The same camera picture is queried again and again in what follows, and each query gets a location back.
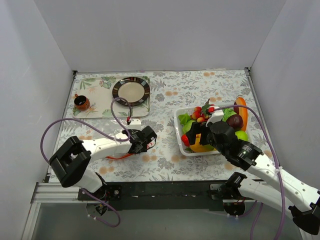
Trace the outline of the striped rim ceramic plate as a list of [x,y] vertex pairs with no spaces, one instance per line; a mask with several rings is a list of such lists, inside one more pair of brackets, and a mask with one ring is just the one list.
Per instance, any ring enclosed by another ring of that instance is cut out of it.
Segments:
[[122,106],[128,106],[128,103],[131,107],[139,106],[150,97],[150,93],[148,81],[134,76],[119,80],[112,88],[112,97]]

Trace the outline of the white plastic basket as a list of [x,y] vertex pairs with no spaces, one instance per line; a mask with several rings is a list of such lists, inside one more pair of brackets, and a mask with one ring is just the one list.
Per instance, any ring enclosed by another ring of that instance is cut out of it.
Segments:
[[202,107],[178,108],[175,111],[174,126],[178,145],[183,155],[194,157],[219,153],[207,143],[209,123],[227,122],[242,140],[249,140],[248,110],[243,107],[226,107],[216,111],[219,107],[219,105],[206,103]]

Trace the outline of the dark purple eggplant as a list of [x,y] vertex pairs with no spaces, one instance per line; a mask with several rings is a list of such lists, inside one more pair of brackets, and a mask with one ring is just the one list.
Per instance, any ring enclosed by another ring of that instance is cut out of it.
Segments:
[[244,126],[243,118],[239,114],[231,115],[227,120],[226,123],[234,128],[236,131],[239,131]]

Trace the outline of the clear zip bag orange zipper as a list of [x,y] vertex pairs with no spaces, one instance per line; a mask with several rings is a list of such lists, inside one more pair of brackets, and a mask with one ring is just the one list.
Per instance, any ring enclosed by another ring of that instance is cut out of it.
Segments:
[[[137,130],[139,129],[139,130],[141,130],[142,129],[142,125],[141,126],[134,126],[131,129],[137,129]],[[147,150],[152,149],[155,146],[155,144],[156,144],[156,138],[154,138],[151,142],[149,142],[147,144],[146,149]],[[111,155],[111,156],[106,156],[105,158],[109,159],[109,160],[122,160],[122,159],[125,159],[125,158],[128,158],[128,157],[131,157],[133,155],[135,155],[135,154],[134,153],[126,153],[126,154],[123,154],[123,155],[115,154],[115,155]]]

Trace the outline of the small brown clay cup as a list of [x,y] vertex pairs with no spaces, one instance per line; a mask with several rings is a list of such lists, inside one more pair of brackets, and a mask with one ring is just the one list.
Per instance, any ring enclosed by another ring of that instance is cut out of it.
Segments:
[[74,96],[74,106],[78,110],[85,111],[90,107],[90,100],[86,96],[78,94],[75,94]]

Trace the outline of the green apple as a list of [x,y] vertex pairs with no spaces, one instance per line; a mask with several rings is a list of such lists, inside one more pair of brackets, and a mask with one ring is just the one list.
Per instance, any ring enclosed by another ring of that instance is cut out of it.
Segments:
[[243,140],[243,141],[247,141],[247,142],[249,141],[249,136],[245,131],[238,130],[235,132],[235,135],[237,136],[237,138],[239,140]]

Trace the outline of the orange papaya slice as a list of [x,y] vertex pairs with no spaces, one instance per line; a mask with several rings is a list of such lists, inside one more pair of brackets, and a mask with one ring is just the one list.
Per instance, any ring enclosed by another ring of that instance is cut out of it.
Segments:
[[[234,102],[234,105],[246,106],[247,104],[243,97],[238,96]],[[243,127],[241,128],[241,130],[245,132],[247,130],[248,125],[248,110],[246,108],[238,106],[234,106],[233,110],[242,117]]]

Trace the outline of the green starfruit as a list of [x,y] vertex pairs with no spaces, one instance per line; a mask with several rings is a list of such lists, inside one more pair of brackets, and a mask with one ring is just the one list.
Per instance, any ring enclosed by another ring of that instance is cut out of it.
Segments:
[[188,121],[190,121],[192,118],[188,113],[180,114],[178,115],[178,120],[181,125],[185,125]]

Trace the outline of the yellow green mango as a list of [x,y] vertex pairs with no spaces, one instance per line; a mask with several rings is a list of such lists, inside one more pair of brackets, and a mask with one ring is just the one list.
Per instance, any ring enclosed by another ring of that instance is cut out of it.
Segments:
[[204,153],[215,151],[216,149],[210,144],[201,145],[200,138],[197,138],[193,145],[190,145],[189,148],[195,153]]

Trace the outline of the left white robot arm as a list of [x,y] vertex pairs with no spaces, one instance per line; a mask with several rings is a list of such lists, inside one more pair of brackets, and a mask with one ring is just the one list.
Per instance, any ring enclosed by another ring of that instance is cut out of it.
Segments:
[[157,134],[150,126],[123,130],[111,139],[80,140],[72,136],[49,159],[49,165],[62,187],[76,186],[89,192],[95,200],[101,200],[108,193],[107,184],[99,173],[89,170],[88,165],[105,157],[145,153],[156,140]]

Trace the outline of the green lettuce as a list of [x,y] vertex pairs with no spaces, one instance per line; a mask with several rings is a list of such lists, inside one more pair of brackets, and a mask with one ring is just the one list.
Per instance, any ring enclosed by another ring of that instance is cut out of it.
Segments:
[[237,114],[235,111],[233,111],[230,108],[224,108],[222,111],[223,111],[223,117],[222,117],[223,122],[226,122],[229,117]]

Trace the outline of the green cabbage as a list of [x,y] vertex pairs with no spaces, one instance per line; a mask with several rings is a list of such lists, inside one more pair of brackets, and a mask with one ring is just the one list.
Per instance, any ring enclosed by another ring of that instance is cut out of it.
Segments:
[[186,134],[188,131],[191,130],[192,124],[193,124],[193,123],[196,123],[196,122],[197,122],[197,121],[194,120],[194,119],[190,119],[189,121],[187,121],[186,124],[184,124],[183,127],[182,127],[182,132],[183,132],[184,134]]

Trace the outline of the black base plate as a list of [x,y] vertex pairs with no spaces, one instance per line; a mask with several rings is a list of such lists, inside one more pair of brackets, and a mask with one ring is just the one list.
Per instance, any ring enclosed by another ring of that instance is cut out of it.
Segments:
[[244,209],[245,198],[227,192],[224,180],[108,182],[92,194],[117,211]]

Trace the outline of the floral serving tray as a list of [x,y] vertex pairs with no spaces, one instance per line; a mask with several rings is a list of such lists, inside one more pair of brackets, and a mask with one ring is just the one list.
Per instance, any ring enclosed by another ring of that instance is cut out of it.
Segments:
[[[75,106],[72,109],[72,115],[78,119],[96,119],[96,118],[111,118],[111,102],[114,99],[112,96],[112,88],[116,82],[128,77],[138,77],[147,80],[150,86],[150,79],[147,76],[129,76],[129,75],[83,75],[78,76],[73,85],[74,101],[75,94],[86,96],[89,99],[90,106],[87,110],[80,111]],[[138,106],[132,107],[132,117],[145,117],[150,112],[150,96]]]

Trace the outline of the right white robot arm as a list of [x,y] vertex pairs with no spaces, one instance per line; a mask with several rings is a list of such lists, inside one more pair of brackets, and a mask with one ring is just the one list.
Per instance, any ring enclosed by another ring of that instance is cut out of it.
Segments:
[[238,139],[235,130],[224,121],[194,122],[186,133],[190,145],[195,143],[197,135],[200,135],[200,144],[211,145],[232,165],[264,180],[279,191],[281,197],[291,201],[288,209],[299,228],[311,235],[319,233],[320,191],[317,188],[277,167],[275,161],[254,144]]

